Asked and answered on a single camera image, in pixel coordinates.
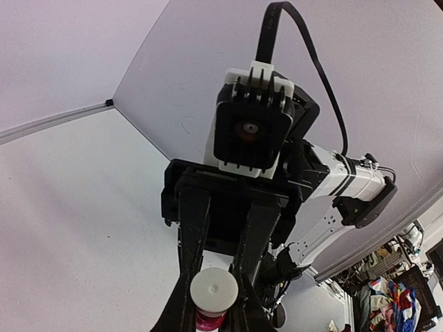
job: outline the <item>screw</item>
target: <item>screw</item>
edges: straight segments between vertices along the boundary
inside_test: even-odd
[[[253,124],[253,123],[246,123],[243,126],[243,130],[245,130],[246,133],[257,133],[258,126],[256,124]]]

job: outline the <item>pink container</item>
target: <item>pink container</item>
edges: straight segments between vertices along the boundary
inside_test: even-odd
[[[221,268],[207,268],[194,277],[190,293],[197,307],[196,328],[214,331],[223,324],[227,310],[237,299],[237,280]]]

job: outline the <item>metal edge trim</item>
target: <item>metal edge trim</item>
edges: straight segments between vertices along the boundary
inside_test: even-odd
[[[85,116],[91,116],[103,111],[108,111],[114,109],[114,106],[106,107],[105,104],[99,104],[91,107],[85,107],[82,109],[77,109],[75,111],[69,111],[56,116],[50,116],[41,120],[29,122],[21,126],[11,128],[0,132],[0,145],[6,144],[18,138],[30,135],[32,133],[37,133],[54,126],[61,125],[63,123],[84,118]]]

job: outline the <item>white wall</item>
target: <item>white wall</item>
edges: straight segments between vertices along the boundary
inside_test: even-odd
[[[426,252],[443,239],[443,198],[427,210],[419,218],[419,221],[423,225],[425,233],[420,258],[422,261],[426,261],[428,259]],[[443,308],[443,289],[440,284],[437,283],[432,291],[435,302]],[[443,321],[439,321],[439,324],[431,331],[443,331]]]
[[[0,1],[0,133],[112,98],[167,3]]]
[[[0,331],[149,331],[179,274],[167,165],[115,110],[0,145]],[[204,266],[229,262],[205,253]],[[346,323],[306,275],[284,303],[282,331]]]

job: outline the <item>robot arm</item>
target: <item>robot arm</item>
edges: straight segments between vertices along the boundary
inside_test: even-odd
[[[336,112],[343,136],[341,154],[303,140],[320,107],[270,64],[280,13],[296,22]],[[338,237],[373,222],[397,188],[376,160],[346,156],[347,138],[332,88],[300,13],[289,3],[266,10],[256,61],[249,71],[230,69],[217,96],[204,163],[172,160],[161,194],[167,225],[179,224],[180,276],[153,332],[195,330],[190,283],[204,250],[233,256],[230,271],[239,288],[223,331],[275,329],[264,314],[275,287],[289,282]],[[335,197],[324,218],[277,257],[268,251],[286,243],[301,204]]]
[[[325,217],[294,243],[295,264],[302,268],[347,231],[373,222],[397,188],[372,155],[351,159],[302,140],[318,105],[278,75],[272,65],[257,61],[249,71],[228,70],[204,162],[231,174],[293,183],[302,201],[336,197]],[[296,210],[277,224],[274,247],[291,233]]]

